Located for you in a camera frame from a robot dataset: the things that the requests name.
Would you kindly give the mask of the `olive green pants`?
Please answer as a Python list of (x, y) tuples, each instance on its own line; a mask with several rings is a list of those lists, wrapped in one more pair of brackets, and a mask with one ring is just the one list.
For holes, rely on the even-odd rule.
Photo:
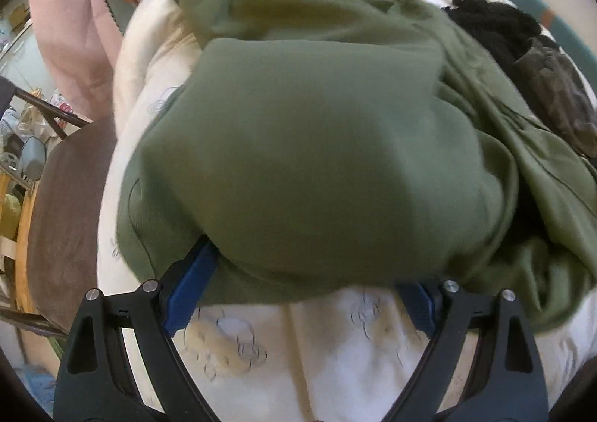
[(199, 61), (125, 169), (139, 279), (200, 237), (208, 304), (451, 278), (537, 330), (596, 285), (596, 172), (491, 55), (417, 0), (174, 0)]

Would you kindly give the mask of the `camouflage garment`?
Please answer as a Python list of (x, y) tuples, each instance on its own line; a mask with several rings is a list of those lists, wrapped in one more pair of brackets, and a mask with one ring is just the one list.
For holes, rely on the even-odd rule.
[(572, 61), (546, 37), (530, 40), (514, 71), (530, 94), (527, 104), (578, 153), (596, 157), (596, 109)]

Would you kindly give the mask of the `cream bear print duvet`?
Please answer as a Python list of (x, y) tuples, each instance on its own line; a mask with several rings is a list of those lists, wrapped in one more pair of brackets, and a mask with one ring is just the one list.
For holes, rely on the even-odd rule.
[[(97, 254), (97, 284), (107, 295), (139, 285), (116, 240), (125, 167), (199, 55), (173, 0), (142, 0), (115, 67), (116, 146)], [(405, 388), (427, 339), (396, 295), (347, 288), (294, 305), (201, 308), (174, 343), (193, 382), (225, 421), (378, 421)]]

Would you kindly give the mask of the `pink hanging curtain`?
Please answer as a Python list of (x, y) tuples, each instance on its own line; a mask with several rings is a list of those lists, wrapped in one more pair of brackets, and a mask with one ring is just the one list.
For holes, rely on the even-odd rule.
[(74, 111), (112, 114), (113, 68), (122, 35), (104, 0), (29, 0), (33, 32), (47, 70)]

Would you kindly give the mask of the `black garment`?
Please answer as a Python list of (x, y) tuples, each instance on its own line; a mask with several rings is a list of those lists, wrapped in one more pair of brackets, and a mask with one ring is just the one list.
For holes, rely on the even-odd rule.
[(535, 18), (508, 4), (452, 0), (443, 11), (478, 41), (504, 70), (524, 56), (535, 43), (560, 51), (560, 46), (553, 39), (543, 35), (543, 28)]

